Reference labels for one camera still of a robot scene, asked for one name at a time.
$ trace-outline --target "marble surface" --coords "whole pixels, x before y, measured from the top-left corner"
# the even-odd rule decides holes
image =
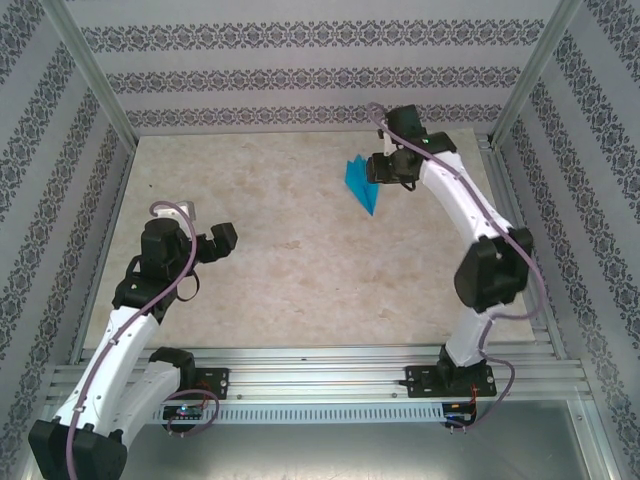
[[[491,198],[471,130],[450,132]],[[233,222],[230,257],[197,268],[150,347],[441,343],[461,311],[453,275],[464,247],[427,188],[381,186],[373,217],[344,184],[347,160],[381,150],[375,132],[143,137],[85,346],[104,332],[115,286],[155,200],[191,200],[196,229]],[[179,291],[189,296],[194,281]],[[514,310],[523,311],[519,300]],[[528,322],[492,340],[531,340]]]

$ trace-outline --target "wallpaper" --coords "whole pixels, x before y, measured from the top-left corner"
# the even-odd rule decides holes
[[[639,7],[583,2],[503,146],[622,478],[640,478]]]
[[[369,101],[488,133],[556,4],[67,3],[140,135],[357,130]]]
[[[8,479],[26,459],[51,367],[69,359],[131,156],[37,1],[1,0],[0,30],[0,478]]]

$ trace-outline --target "purple cable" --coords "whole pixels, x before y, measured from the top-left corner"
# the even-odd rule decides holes
[[[180,433],[178,433],[178,432],[174,432],[173,430],[171,430],[171,422],[173,422],[174,420],[180,418],[180,417],[171,417],[169,419],[169,422],[167,423],[167,430],[169,431],[169,435],[174,435],[175,434],[175,435],[178,435],[180,438],[192,437],[193,435],[197,435],[198,433],[202,432],[203,430],[206,430],[207,428],[209,428],[211,426],[211,424],[213,422],[215,422],[216,418],[218,418],[218,412],[220,411],[220,400],[218,400],[218,397],[216,397],[215,393],[210,392],[209,390],[201,390],[201,389],[183,390],[181,392],[172,393],[171,395],[169,395],[167,397],[167,400],[173,400],[174,398],[184,397],[185,395],[190,395],[190,394],[206,395],[207,397],[212,399],[214,402],[216,402],[216,411],[213,413],[213,415],[207,421],[207,423],[203,423],[202,425],[198,425],[196,427],[193,427],[188,432],[180,432]]]
[[[389,127],[387,127],[387,125],[383,121],[385,109],[379,103],[371,102],[367,104],[367,113],[371,121],[373,121],[373,123],[375,123],[378,128],[380,128],[383,132],[388,134],[396,142],[409,148],[410,150],[413,150],[414,152],[422,155],[423,157],[428,158],[430,161],[435,162],[438,166],[444,168],[447,172],[451,173],[456,180],[460,181],[462,186],[464,186],[465,190],[467,190],[467,193],[469,194],[471,199],[480,209],[480,212],[482,213],[482,216],[485,218],[485,220],[489,222],[489,224],[496,230],[496,232],[498,232],[500,236],[504,238],[504,240],[509,244],[509,246],[511,246],[511,248],[513,248],[518,253],[518,255],[520,255],[520,257],[522,257],[522,259],[526,262],[526,264],[529,266],[529,268],[533,272],[534,277],[536,279],[536,283],[538,284],[538,302],[533,312],[525,313],[524,315],[497,313],[490,317],[490,321],[487,323],[487,326],[482,331],[482,335],[480,336],[480,340],[478,341],[478,351],[480,352],[480,356],[482,356],[482,358],[484,358],[487,361],[505,365],[510,371],[510,376],[509,376],[509,381],[507,382],[507,386],[504,388],[502,393],[498,396],[498,399],[493,403],[489,411],[485,413],[481,418],[479,418],[476,422],[474,422],[472,425],[470,425],[469,427],[465,427],[461,423],[456,422],[455,420],[447,419],[447,421],[450,423],[460,425],[459,427],[457,427],[460,430],[465,430],[465,431],[470,430],[471,428],[475,428],[477,425],[481,424],[489,416],[489,414],[491,414],[491,412],[493,412],[495,408],[502,403],[504,398],[509,394],[511,387],[513,386],[513,382],[516,379],[516,369],[510,362],[508,362],[507,360],[491,357],[485,353],[484,346],[487,341],[487,337],[489,336],[489,331],[491,330],[491,327],[493,326],[494,321],[498,319],[529,320],[531,318],[536,317],[542,311],[542,308],[544,305],[544,297],[545,297],[544,280],[542,278],[542,274],[540,273],[540,270],[538,269],[538,266],[533,261],[533,259],[529,255],[527,255],[527,253],[522,249],[522,247],[518,245],[518,243],[513,238],[511,238],[509,234],[505,232],[496,223],[496,221],[493,219],[493,217],[491,216],[487,208],[484,206],[482,200],[480,200],[480,198],[476,194],[471,184],[467,181],[466,178],[460,175],[460,172],[458,172],[454,167],[452,167],[445,161],[439,159],[435,155],[427,152],[426,150],[416,145],[413,145],[408,140],[405,140],[401,136],[396,135],[391,130],[389,130]]]
[[[140,318],[142,315],[144,315],[146,312],[148,312],[156,303],[158,303],[160,300],[162,300],[164,297],[166,297],[171,291],[173,291],[178,286],[178,284],[182,281],[182,279],[187,276],[187,274],[191,270],[193,262],[195,261],[195,258],[196,258],[196,247],[197,246],[196,246],[195,238],[196,238],[197,234],[196,234],[196,229],[193,226],[193,223],[191,223],[191,219],[189,218],[189,215],[184,213],[182,211],[182,209],[180,207],[178,207],[176,204],[170,203],[170,202],[165,202],[163,200],[158,201],[158,202],[154,202],[149,207],[149,213],[151,213],[152,216],[156,217],[157,214],[156,214],[155,209],[156,209],[156,207],[158,207],[160,205],[163,205],[163,206],[166,206],[166,207],[169,207],[169,208],[173,208],[186,221],[187,227],[189,227],[189,233],[191,234],[191,239],[192,239],[192,242],[191,242],[191,253],[189,254],[189,259],[187,260],[186,265],[182,269],[182,272],[180,272],[180,275],[178,275],[178,277],[173,281],[173,283],[171,285],[169,285],[167,288],[165,288],[162,292],[160,292],[158,294],[158,296],[156,296],[154,299],[152,299],[144,307],[142,307],[140,310],[138,310],[136,313],[134,313],[131,316],[131,318],[129,320],[127,320],[127,322],[124,325],[122,325],[122,327],[120,327],[118,329],[118,331],[112,337],[111,342],[107,343],[107,345],[104,348],[104,350],[102,350],[102,352],[100,352],[98,358],[96,359],[96,362],[93,364],[93,367],[91,367],[91,370],[89,371],[89,375],[87,376],[87,381],[84,382],[84,385],[82,386],[82,389],[80,390],[80,394],[78,395],[78,402],[76,403],[76,406],[73,409],[74,412],[73,412],[73,416],[71,417],[71,424],[69,425],[69,432],[67,434],[67,442],[66,442],[65,453],[66,453],[66,460],[67,460],[67,471],[69,472],[69,479],[70,480],[78,480],[78,474],[76,473],[76,467],[75,467],[75,465],[73,463],[73,438],[75,437],[76,429],[78,427],[78,421],[80,419],[80,412],[84,408],[83,402],[87,398],[87,393],[89,392],[89,389],[91,388],[91,383],[95,379],[95,377],[96,377],[96,375],[98,373],[98,370],[100,369],[100,365],[102,365],[102,362],[104,361],[106,356],[111,351],[111,347],[113,347],[113,345],[118,342],[118,339],[120,337],[122,337],[122,335],[124,335],[124,333],[127,331],[127,329],[138,318]]]

